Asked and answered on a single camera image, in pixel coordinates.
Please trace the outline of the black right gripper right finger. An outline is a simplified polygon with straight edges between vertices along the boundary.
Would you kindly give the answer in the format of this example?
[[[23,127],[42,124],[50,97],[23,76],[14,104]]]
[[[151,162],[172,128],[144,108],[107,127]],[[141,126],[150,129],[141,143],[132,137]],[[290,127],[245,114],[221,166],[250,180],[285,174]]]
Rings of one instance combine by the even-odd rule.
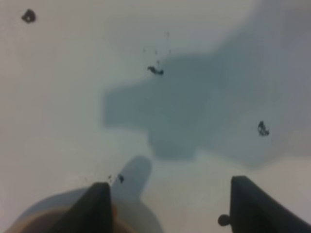
[[[271,198],[246,176],[231,179],[230,225],[234,233],[309,233],[311,225]]]

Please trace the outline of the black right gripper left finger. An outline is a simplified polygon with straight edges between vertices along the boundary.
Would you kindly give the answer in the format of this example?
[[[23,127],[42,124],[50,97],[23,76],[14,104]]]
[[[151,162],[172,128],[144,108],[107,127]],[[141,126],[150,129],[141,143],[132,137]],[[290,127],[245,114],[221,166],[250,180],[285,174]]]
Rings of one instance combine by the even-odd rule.
[[[112,233],[114,217],[110,185],[94,183],[48,233]]]

